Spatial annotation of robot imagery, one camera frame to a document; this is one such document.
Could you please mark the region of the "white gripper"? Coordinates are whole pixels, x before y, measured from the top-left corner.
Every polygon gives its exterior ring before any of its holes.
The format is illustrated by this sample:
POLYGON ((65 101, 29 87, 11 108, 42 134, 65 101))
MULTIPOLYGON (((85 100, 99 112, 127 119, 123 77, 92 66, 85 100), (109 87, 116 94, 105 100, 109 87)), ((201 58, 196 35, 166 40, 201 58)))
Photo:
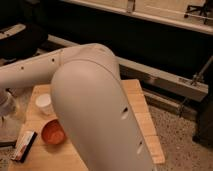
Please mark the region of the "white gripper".
POLYGON ((0 117, 12 114, 16 109, 13 96, 6 90, 0 89, 0 117))

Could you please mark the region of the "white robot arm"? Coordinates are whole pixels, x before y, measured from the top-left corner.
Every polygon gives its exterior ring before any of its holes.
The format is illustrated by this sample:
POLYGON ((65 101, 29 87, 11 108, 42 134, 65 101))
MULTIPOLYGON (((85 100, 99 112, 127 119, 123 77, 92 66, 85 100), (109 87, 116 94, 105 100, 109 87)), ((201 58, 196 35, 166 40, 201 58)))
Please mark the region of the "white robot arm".
POLYGON ((112 50, 83 44, 0 67, 2 89, 41 84, 89 171, 156 171, 112 50))

